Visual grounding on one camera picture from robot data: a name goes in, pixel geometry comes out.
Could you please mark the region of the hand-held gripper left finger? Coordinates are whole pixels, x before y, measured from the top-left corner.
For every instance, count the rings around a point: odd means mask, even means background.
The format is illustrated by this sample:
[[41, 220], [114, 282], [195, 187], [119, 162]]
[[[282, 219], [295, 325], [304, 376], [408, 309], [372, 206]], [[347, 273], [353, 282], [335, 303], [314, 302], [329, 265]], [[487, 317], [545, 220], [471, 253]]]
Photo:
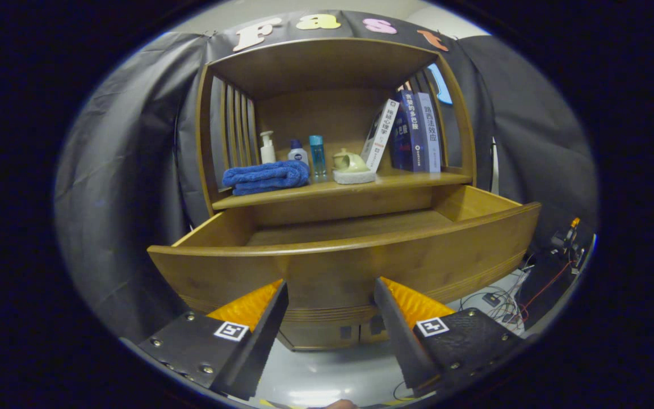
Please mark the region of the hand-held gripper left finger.
[[185, 312], [137, 351], [211, 393], [248, 400], [256, 394], [288, 301], [287, 283], [279, 279], [208, 314]]

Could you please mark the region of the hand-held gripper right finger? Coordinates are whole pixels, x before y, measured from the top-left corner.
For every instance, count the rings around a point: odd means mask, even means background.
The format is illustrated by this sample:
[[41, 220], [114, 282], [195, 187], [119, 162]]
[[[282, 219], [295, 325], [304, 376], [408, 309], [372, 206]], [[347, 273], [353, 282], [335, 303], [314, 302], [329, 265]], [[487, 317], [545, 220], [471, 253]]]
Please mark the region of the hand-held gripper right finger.
[[455, 394], [523, 350], [523, 339], [476, 308], [455, 311], [385, 277], [374, 301], [407, 388]]

